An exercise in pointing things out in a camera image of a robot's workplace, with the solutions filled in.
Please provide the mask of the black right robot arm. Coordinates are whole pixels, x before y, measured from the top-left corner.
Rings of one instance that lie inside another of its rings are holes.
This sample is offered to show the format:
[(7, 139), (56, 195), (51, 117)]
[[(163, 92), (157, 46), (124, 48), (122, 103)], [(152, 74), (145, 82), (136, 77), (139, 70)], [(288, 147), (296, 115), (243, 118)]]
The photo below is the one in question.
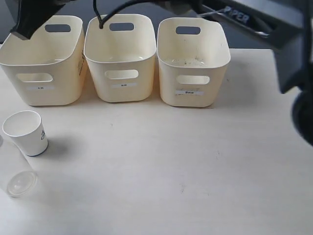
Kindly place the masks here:
[[(32, 35), (67, 3), (77, 0), (12, 0), (17, 19), (10, 30), (21, 40)], [(274, 50), (279, 90), (297, 87), (291, 118), (298, 134), (313, 146), (313, 1), (299, 0), (296, 7), (280, 0), (128, 0), (101, 17), (97, 1), (93, 11), (100, 28), (133, 5), (151, 3), (174, 14), (193, 10), (202, 19), (223, 22)]]

